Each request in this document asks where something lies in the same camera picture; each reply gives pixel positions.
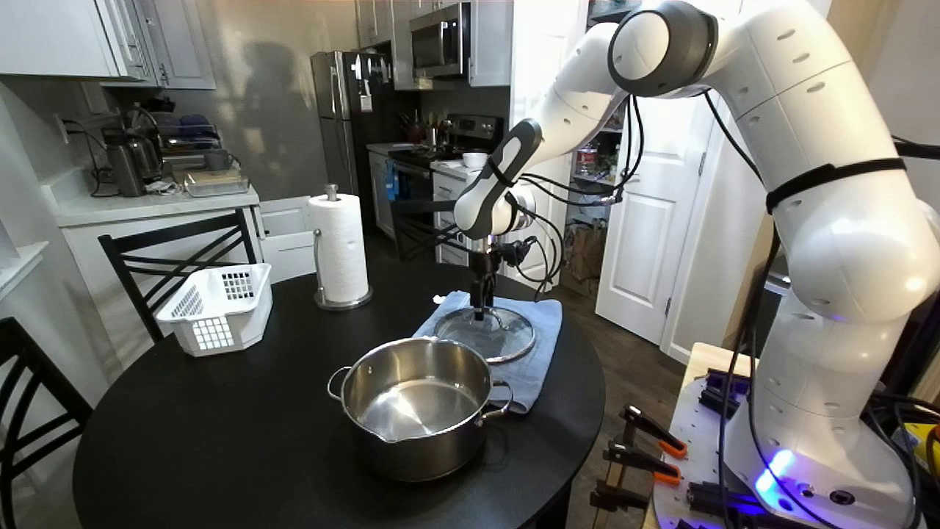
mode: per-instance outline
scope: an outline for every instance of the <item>white door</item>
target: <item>white door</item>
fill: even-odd
[[[645,150],[623,202],[611,210],[596,314],[658,345],[698,192],[711,114],[702,97],[639,100],[639,114]]]

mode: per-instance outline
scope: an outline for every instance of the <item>pot rim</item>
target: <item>pot rim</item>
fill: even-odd
[[[342,374],[342,383],[341,383],[341,391],[338,391],[338,404],[341,404],[347,421],[348,421],[356,430],[361,430],[364,435],[369,435],[369,439],[375,439],[375,442],[381,442],[381,445],[423,445],[423,442],[435,442],[435,439],[444,439],[444,435],[451,435],[451,433],[464,430],[466,423],[472,423],[472,421],[485,413],[485,405],[489,404],[486,396],[485,396],[466,417],[448,423],[447,430],[436,430],[436,433],[419,435],[419,439],[401,439],[401,442],[385,442],[385,439],[372,435],[369,430],[364,430],[364,426],[348,415],[348,405],[347,405],[347,383],[348,383],[348,374],[353,374],[356,368],[361,368],[367,358],[372,358],[372,355],[379,355],[379,354],[385,354],[385,349],[391,349],[391,346],[398,346],[398,345],[451,345],[451,346],[466,349],[466,354],[485,368],[485,374],[486,374],[486,383],[489,383],[486,396],[494,393],[494,371],[489,371],[489,364],[486,364],[472,346],[464,346],[464,345],[457,345],[457,342],[447,342],[447,339],[436,339],[436,336],[410,336],[410,339],[385,342],[385,345],[375,345],[372,349],[367,349],[364,355],[357,355],[353,364],[342,364],[342,368],[341,368],[341,371],[347,371],[347,374]]]

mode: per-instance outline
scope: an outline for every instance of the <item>wooden floor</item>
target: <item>wooden floor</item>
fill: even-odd
[[[604,423],[592,445],[592,452],[588,457],[580,473],[573,483],[569,495],[569,529],[633,529],[643,527],[643,511],[617,511],[617,515],[596,515],[589,510],[589,487],[596,480],[607,473],[607,465],[601,458],[601,449],[617,433],[623,433],[618,408],[638,405],[645,417],[654,417],[658,423],[668,423],[679,383],[680,383],[680,364],[658,354],[649,342],[639,342],[627,336],[624,329],[601,320],[592,314],[592,294],[573,294],[566,289],[558,289],[560,304],[566,305],[566,314],[573,314],[569,323],[580,327],[588,333],[601,371],[604,371]],[[638,448],[645,452],[654,452],[654,445],[649,435],[638,435]],[[652,480],[649,473],[624,473],[624,487],[649,496]]]

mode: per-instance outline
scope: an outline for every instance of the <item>black chair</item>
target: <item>black chair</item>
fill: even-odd
[[[90,405],[44,355],[44,349],[37,349],[16,320],[0,320],[0,364],[9,364],[0,386],[0,415],[9,417],[0,449],[0,510],[3,527],[13,529],[13,480],[34,463],[79,439],[90,417]],[[65,413],[22,433],[22,421],[37,396],[37,388],[44,388],[44,393],[50,393]]]
[[[198,244],[188,255],[179,255],[179,260],[141,255],[141,251],[147,251],[147,248],[173,244],[182,239],[197,239],[197,236],[209,236],[209,241]],[[168,304],[173,296],[173,292],[182,289],[188,274],[201,271],[201,267],[235,264],[235,263],[222,263],[222,260],[237,244],[242,244],[245,263],[254,264],[254,251],[248,244],[248,230],[245,230],[240,210],[232,214],[222,214],[222,219],[175,223],[175,226],[137,232],[137,236],[126,236],[126,239],[100,236],[97,241],[104,251],[126,296],[137,308],[153,345],[163,342],[153,313],[162,304]],[[159,277],[159,279],[153,286],[141,289],[137,279],[143,279],[143,277]]]

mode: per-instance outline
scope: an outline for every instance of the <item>stainless steel refrigerator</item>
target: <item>stainless steel refrigerator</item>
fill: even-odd
[[[367,144],[404,142],[416,108],[414,91],[394,91],[391,69],[388,45],[310,55],[326,183],[357,195],[367,248],[375,241],[375,192]]]

